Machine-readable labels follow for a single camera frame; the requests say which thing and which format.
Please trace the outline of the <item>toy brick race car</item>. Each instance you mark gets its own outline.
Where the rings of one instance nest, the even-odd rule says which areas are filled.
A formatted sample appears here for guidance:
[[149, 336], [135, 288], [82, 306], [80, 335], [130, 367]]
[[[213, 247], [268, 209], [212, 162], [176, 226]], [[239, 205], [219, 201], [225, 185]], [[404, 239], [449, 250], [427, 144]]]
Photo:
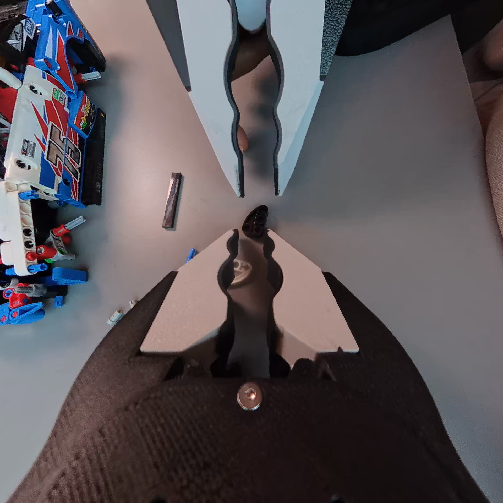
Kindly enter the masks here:
[[105, 69], [70, 1], [1, 1], [1, 326], [41, 320], [88, 279], [57, 265], [85, 218], [55, 217], [102, 203], [106, 115], [85, 85]]

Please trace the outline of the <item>white curved frame brick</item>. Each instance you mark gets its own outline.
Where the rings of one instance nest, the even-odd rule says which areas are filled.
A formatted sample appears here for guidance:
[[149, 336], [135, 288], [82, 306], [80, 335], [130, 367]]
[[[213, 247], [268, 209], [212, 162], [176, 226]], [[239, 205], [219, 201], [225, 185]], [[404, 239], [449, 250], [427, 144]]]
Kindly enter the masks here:
[[234, 268], [234, 279], [230, 284], [230, 288], [231, 287], [237, 288], [242, 286], [248, 281], [253, 268], [250, 262], [241, 259], [234, 259], [233, 268]]

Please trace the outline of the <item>person's beige hoodie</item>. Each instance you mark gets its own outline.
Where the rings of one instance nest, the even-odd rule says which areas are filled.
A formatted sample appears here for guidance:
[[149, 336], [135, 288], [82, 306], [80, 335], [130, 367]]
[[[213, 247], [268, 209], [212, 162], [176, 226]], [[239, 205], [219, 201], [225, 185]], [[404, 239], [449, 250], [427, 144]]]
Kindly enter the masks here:
[[502, 21], [463, 55], [485, 141], [486, 171], [502, 233]]

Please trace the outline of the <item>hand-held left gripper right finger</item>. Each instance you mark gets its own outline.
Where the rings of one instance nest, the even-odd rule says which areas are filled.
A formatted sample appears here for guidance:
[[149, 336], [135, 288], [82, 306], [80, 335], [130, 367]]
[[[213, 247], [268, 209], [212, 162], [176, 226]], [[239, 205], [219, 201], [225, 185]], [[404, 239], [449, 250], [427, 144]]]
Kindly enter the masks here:
[[272, 230], [263, 249], [273, 289], [267, 312], [270, 377], [286, 377], [301, 359], [357, 354], [357, 341], [321, 268]]

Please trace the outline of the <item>dark flat long tile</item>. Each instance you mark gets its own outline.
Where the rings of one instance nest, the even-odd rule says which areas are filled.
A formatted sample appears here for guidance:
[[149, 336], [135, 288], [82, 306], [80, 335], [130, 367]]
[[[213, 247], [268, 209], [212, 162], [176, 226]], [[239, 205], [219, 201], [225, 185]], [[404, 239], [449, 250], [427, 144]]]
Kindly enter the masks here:
[[171, 179], [167, 191], [165, 213], [161, 225], [165, 230], [173, 230], [175, 227], [182, 180], [183, 175], [181, 173], [171, 174]]

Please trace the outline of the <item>person's right hand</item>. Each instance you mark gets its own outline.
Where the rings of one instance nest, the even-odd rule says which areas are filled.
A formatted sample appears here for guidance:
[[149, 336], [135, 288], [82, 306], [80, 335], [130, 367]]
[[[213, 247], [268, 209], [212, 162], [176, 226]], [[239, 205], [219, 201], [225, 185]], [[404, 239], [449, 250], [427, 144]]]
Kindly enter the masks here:
[[258, 159], [272, 153], [276, 133], [273, 104], [278, 91], [267, 29], [255, 33], [239, 29], [236, 60], [231, 72], [242, 113], [238, 144], [247, 157]]

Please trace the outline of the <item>small black curved brick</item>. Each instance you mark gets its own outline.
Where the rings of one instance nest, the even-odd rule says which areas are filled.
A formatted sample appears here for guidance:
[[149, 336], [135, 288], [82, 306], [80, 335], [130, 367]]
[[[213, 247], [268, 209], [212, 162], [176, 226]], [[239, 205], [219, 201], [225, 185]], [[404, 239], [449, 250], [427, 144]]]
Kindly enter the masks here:
[[242, 232], [250, 239], [260, 239], [267, 230], [267, 205], [259, 205], [253, 209], [242, 224]]

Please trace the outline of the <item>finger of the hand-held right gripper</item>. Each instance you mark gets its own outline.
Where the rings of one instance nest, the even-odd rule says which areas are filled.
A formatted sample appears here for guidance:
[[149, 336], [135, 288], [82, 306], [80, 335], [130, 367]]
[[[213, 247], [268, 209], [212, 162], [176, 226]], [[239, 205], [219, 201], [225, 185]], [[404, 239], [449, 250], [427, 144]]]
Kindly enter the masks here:
[[268, 1], [267, 34], [277, 60], [275, 192], [296, 167], [324, 82], [320, 79], [325, 1]]
[[239, 111], [231, 91], [238, 46], [235, 1], [177, 1], [190, 81], [189, 96], [217, 160], [238, 197], [244, 197]]

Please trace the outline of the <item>black cloth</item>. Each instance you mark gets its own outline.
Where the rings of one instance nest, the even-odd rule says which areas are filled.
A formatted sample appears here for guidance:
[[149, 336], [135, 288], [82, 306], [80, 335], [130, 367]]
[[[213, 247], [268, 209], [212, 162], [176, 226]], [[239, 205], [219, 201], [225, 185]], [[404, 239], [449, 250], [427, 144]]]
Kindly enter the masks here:
[[476, 1], [352, 1], [335, 54], [356, 56], [374, 52], [475, 3]]

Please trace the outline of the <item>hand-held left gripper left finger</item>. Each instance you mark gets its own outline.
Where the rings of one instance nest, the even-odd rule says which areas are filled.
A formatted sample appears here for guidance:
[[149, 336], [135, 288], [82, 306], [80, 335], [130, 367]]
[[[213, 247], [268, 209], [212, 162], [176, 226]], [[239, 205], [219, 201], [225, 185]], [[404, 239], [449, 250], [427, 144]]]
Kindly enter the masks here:
[[143, 354], [198, 361], [227, 373], [235, 338], [232, 299], [239, 233], [231, 229], [181, 266], [140, 347]]

